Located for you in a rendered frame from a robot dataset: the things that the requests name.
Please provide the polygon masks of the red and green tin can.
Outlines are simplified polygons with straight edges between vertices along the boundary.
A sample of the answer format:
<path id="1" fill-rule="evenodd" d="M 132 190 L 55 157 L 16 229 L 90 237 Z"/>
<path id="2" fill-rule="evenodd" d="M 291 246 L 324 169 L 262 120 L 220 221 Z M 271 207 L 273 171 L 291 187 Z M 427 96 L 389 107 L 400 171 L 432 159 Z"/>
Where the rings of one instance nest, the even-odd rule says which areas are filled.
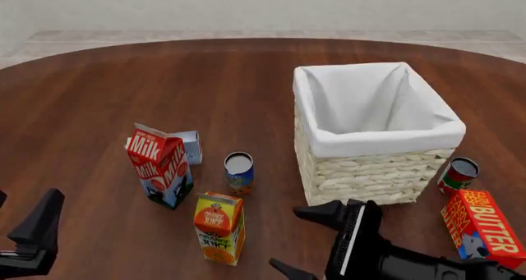
<path id="1" fill-rule="evenodd" d="M 438 189 L 441 193 L 451 196 L 458 190 L 468 188 L 478 178 L 479 173 L 479 166 L 470 158 L 452 158 L 437 181 Z"/>

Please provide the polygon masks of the woven basket with white liner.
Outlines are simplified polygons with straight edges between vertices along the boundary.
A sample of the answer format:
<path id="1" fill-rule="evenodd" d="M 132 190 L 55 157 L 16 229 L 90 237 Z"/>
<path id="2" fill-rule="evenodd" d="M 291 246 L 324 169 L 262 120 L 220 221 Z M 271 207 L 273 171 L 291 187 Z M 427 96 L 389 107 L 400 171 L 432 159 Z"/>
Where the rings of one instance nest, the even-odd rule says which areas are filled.
<path id="1" fill-rule="evenodd" d="M 466 126 L 405 62 L 297 67 L 294 150 L 309 205 L 413 203 Z"/>

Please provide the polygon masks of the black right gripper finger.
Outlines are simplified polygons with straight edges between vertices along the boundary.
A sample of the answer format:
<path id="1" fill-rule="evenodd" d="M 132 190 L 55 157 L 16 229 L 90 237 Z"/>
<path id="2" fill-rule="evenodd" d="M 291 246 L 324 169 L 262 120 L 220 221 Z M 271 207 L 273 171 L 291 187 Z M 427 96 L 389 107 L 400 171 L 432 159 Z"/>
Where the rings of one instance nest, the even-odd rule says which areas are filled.
<path id="1" fill-rule="evenodd" d="M 271 258 L 269 264 L 281 272 L 288 280 L 319 280 L 315 274 L 296 269 L 278 259 Z"/>
<path id="2" fill-rule="evenodd" d="M 339 230 L 344 223 L 347 206 L 340 200 L 332 200 L 320 205 L 295 207 L 293 213 L 301 220 L 317 223 L 332 230 Z"/>

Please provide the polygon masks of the red and yellow butter box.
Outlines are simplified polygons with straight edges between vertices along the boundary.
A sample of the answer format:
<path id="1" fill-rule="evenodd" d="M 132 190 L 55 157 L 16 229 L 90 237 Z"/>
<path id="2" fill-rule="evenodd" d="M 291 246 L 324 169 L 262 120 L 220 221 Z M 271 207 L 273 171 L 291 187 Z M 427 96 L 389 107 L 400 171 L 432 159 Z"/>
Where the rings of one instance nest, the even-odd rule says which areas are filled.
<path id="1" fill-rule="evenodd" d="M 490 193 L 457 190 L 441 215 L 461 259 L 488 259 L 517 269 L 526 262 L 526 248 Z"/>

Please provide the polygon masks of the small white and blue box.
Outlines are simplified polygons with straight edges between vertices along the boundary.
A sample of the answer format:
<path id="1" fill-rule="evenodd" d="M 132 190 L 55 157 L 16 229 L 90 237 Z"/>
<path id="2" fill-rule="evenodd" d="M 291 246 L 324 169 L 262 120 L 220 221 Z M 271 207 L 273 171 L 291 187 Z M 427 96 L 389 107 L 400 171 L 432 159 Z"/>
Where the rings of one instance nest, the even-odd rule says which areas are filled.
<path id="1" fill-rule="evenodd" d="M 168 136 L 182 139 L 186 151 L 187 161 L 191 165 L 202 164 L 203 155 L 198 131 L 176 132 L 168 134 Z"/>

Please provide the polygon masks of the orange juice carton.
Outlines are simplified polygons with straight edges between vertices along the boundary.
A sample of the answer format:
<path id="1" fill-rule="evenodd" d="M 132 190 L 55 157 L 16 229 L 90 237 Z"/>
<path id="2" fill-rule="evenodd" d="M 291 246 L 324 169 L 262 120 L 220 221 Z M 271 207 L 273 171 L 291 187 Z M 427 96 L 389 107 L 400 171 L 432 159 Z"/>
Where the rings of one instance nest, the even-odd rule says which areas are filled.
<path id="1" fill-rule="evenodd" d="M 198 195 L 194 227 L 206 259 L 236 266 L 246 239 L 242 198 L 206 192 Z"/>

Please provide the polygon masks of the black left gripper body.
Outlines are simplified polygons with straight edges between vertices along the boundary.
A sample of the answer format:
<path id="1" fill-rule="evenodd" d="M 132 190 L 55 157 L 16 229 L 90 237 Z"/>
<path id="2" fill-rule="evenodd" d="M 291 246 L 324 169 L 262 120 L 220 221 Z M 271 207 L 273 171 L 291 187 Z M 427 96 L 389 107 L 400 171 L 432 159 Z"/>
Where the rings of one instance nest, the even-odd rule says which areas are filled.
<path id="1" fill-rule="evenodd" d="M 48 252 L 39 250 L 33 255 L 0 251 L 0 278 L 21 278 L 48 274 Z"/>

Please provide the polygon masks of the red and white milk carton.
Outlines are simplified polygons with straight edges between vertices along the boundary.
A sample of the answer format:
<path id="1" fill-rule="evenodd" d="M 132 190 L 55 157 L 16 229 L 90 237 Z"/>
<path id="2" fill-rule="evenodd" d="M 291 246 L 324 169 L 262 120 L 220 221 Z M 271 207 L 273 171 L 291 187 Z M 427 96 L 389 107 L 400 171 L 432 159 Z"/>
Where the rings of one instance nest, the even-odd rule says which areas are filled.
<path id="1" fill-rule="evenodd" d="M 125 150 L 153 203 L 174 210 L 191 192 L 194 181 L 183 139 L 137 123 Z"/>

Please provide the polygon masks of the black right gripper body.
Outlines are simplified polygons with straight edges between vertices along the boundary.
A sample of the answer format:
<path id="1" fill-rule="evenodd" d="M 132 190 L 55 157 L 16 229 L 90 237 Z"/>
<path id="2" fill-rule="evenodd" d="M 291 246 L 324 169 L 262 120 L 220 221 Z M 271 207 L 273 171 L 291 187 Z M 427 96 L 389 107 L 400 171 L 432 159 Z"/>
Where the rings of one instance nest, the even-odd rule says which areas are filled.
<path id="1" fill-rule="evenodd" d="M 337 231 L 325 280 L 377 280 L 383 245 L 380 206 L 372 200 L 347 204 L 333 200 L 324 206 L 328 208 L 330 227 Z"/>

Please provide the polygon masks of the blue and orange tin can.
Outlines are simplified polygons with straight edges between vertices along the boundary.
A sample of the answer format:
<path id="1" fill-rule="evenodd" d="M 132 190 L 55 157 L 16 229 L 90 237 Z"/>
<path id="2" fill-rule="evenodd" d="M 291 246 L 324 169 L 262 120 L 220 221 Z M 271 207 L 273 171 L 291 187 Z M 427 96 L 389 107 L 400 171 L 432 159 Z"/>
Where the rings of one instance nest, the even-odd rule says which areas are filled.
<path id="1" fill-rule="evenodd" d="M 224 160 L 228 188 L 237 195 L 251 193 L 254 182 L 254 162 L 242 151 L 229 154 Z"/>

